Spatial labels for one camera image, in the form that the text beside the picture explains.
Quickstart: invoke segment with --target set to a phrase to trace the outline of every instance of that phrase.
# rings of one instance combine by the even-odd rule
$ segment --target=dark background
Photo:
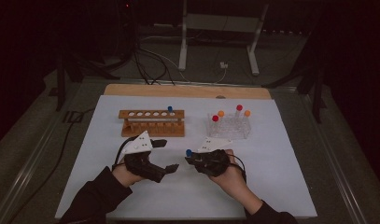
[[[134,2],[142,25],[180,24],[179,1]],[[219,8],[210,7],[213,1],[194,0],[189,7],[240,14],[235,9],[242,2],[233,2]],[[100,34],[107,24],[116,25],[117,10],[111,10],[116,6],[127,10],[124,1],[0,0],[0,139],[45,89],[42,78],[56,68],[50,31],[85,57],[101,60]],[[133,19],[122,18],[123,23]],[[311,57],[327,65],[325,84],[380,179],[380,1],[272,3],[264,29],[310,35],[296,66]]]

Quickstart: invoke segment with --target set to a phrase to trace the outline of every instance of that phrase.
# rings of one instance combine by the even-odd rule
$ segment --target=blue object
[[[187,155],[187,157],[192,156],[192,151],[190,149],[187,149],[186,150],[186,155]]]

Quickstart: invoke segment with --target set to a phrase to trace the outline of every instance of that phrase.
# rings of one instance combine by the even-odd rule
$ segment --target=person's arm
[[[79,190],[59,223],[106,222],[106,214],[114,211],[132,193],[129,187],[142,179],[124,165],[117,166],[113,172],[106,167]]]
[[[236,164],[233,151],[227,149],[226,153],[231,155],[229,156],[230,162]],[[242,171],[237,167],[229,166],[224,174],[217,177],[209,176],[209,178],[218,184],[228,195],[244,206],[247,220],[250,221],[250,223],[297,223],[291,214],[276,212],[271,206],[253,193],[242,177]]]

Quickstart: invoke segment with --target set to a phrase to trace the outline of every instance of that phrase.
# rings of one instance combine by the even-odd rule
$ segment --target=wooden test tube rack
[[[184,110],[120,110],[122,137],[148,131],[151,137],[184,137]]]

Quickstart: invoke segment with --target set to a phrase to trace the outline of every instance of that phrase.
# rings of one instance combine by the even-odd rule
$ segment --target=black sleeve
[[[298,224],[294,216],[287,212],[276,212],[268,203],[263,202],[262,207],[255,214],[246,212],[247,223],[251,224]]]
[[[59,223],[105,223],[106,214],[114,211],[131,193],[132,190],[123,187],[106,167],[79,190]]]

